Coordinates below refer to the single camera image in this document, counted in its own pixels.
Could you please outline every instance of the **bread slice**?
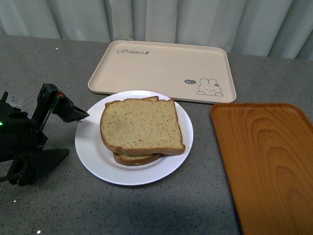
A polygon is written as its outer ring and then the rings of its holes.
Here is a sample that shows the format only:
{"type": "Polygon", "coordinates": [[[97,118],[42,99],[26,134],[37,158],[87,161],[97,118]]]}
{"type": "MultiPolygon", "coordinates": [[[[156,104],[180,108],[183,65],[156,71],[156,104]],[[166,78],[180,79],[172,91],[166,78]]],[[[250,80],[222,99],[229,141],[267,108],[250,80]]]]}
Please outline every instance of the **bread slice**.
{"type": "Polygon", "coordinates": [[[185,150],[172,99],[106,103],[100,133],[104,145],[115,153],[180,155],[185,150]]]}
{"type": "MultiPolygon", "coordinates": [[[[147,98],[142,98],[150,101],[158,101],[158,96],[152,96],[147,98]]],[[[159,158],[161,158],[163,154],[161,153],[151,153],[151,154],[143,154],[143,155],[130,155],[126,153],[113,153],[114,160],[122,165],[127,166],[138,166],[138,165],[146,165],[152,163],[159,158]]]]}

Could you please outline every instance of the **white curtain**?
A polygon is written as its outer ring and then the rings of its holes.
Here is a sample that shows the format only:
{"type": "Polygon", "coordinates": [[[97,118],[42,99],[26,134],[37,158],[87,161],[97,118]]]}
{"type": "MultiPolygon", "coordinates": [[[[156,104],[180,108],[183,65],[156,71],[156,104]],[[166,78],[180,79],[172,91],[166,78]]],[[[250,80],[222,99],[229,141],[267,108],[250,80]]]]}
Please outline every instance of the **white curtain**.
{"type": "Polygon", "coordinates": [[[0,0],[0,34],[313,60],[313,0],[0,0]]]}

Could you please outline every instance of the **orange wooden tray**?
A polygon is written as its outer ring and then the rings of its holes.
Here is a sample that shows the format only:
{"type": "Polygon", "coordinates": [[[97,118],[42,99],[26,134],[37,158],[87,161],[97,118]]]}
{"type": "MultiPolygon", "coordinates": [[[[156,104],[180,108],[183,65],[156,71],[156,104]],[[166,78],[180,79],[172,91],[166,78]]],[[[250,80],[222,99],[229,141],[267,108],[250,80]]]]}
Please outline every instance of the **orange wooden tray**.
{"type": "Polygon", "coordinates": [[[228,103],[211,117],[243,233],[313,234],[307,116],[286,103],[228,103]]]}

